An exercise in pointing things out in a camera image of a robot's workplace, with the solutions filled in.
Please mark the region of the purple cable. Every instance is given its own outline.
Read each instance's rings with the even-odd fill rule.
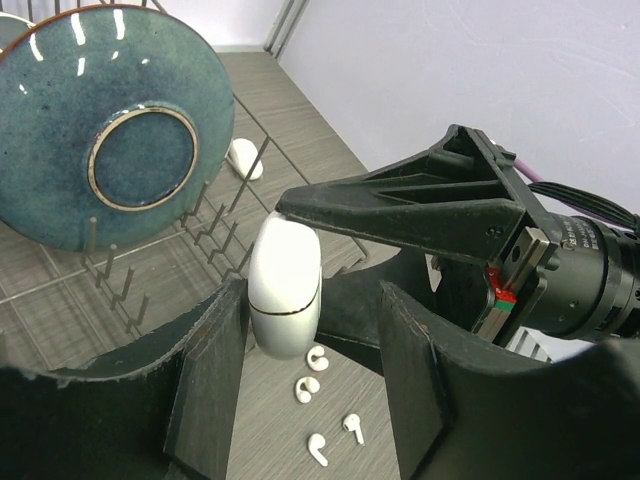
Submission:
[[[531,168],[529,165],[527,165],[526,163],[524,163],[522,160],[520,160],[519,158],[516,158],[515,161],[513,162],[513,166],[515,167],[516,170],[518,170],[522,175],[524,175],[525,177],[527,177],[531,182],[533,183],[537,183],[537,182],[544,182],[544,179],[538,175],[533,168]],[[576,212],[579,212],[583,215],[586,215],[587,217],[593,218],[595,220],[599,220],[601,222],[605,222],[605,223],[609,223],[608,220],[599,217],[598,215],[595,215],[591,212],[587,212],[586,210],[582,210],[581,208],[577,208],[577,207],[573,207],[571,205],[569,205],[570,208],[573,208]]]

